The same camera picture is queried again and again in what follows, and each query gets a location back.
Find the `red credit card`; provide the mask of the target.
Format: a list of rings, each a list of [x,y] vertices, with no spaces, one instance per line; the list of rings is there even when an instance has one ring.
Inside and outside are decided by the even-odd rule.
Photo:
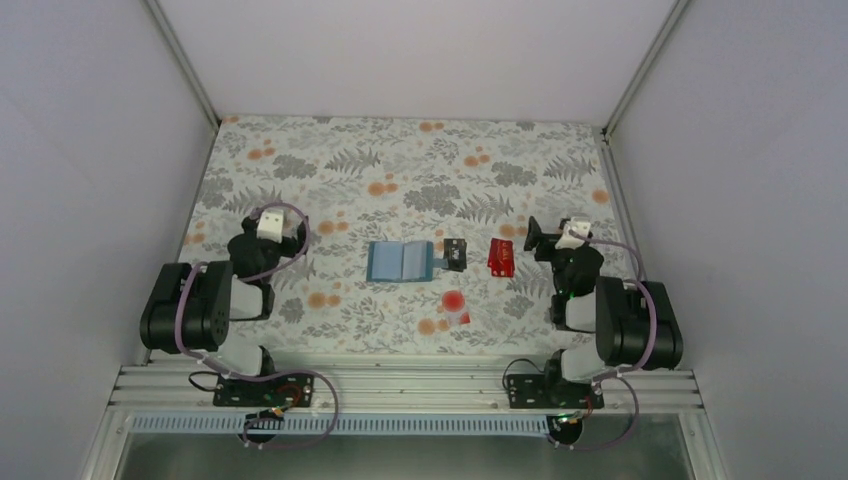
[[[493,277],[512,278],[515,272],[513,242],[492,238],[487,265]]]

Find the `black credit card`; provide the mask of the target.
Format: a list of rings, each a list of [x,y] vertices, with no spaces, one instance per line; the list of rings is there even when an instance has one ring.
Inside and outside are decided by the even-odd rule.
[[[464,272],[467,268],[467,242],[462,238],[443,240],[442,269],[452,272]]]

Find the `white card with red circle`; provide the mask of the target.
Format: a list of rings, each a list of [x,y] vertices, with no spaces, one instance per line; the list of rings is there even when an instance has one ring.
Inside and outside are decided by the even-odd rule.
[[[445,321],[449,326],[467,325],[471,322],[466,298],[459,290],[447,291],[442,296]]]

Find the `blue card holder wallet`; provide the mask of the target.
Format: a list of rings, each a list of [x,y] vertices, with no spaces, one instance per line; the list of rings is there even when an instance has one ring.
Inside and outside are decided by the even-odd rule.
[[[430,241],[374,241],[369,244],[366,281],[370,283],[430,282],[448,260],[435,256]]]

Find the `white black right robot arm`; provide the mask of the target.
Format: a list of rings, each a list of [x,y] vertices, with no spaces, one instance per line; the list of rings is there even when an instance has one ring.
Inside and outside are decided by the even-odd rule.
[[[600,246],[630,253],[637,271],[632,279],[605,276]],[[541,384],[544,399],[565,407],[580,393],[580,384],[597,383],[637,370],[673,370],[684,353],[684,340],[666,286],[645,278],[638,251],[592,233],[584,217],[566,217],[557,233],[546,233],[537,219],[528,220],[524,249],[551,267],[554,293],[551,323],[591,341],[558,354]]]

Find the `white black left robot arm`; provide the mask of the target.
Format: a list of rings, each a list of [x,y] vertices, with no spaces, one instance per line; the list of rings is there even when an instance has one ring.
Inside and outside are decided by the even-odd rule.
[[[283,258],[295,260],[306,253],[308,219],[301,219],[292,237],[284,235],[283,227],[280,210],[248,216],[243,232],[227,244],[227,260],[163,265],[140,318],[145,348],[190,357],[239,379],[239,392],[252,404],[270,402],[279,382],[270,352],[230,337],[229,327],[269,319],[275,301],[273,270]]]

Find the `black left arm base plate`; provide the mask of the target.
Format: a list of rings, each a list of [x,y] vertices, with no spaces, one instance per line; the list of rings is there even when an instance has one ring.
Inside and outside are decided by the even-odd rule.
[[[295,373],[267,382],[220,377],[215,386],[212,404],[216,407],[298,407],[311,406],[315,376]]]

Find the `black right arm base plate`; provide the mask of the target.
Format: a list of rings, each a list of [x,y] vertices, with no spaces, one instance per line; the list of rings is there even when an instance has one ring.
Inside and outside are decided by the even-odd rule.
[[[502,378],[512,409],[600,409],[603,395],[589,384],[542,374],[507,374]]]

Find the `aluminium rail base frame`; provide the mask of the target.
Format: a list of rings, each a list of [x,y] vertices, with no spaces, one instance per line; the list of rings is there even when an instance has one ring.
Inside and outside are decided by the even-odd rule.
[[[506,414],[504,370],[523,371],[508,356],[281,353],[281,369],[306,369],[327,377],[344,413]],[[187,380],[200,365],[191,359],[154,353],[144,366],[120,369],[109,403],[137,409],[209,409],[212,377]],[[690,371],[635,372],[627,375],[631,396],[614,380],[603,383],[605,414],[627,413],[639,402],[644,413],[683,413],[703,409]]]

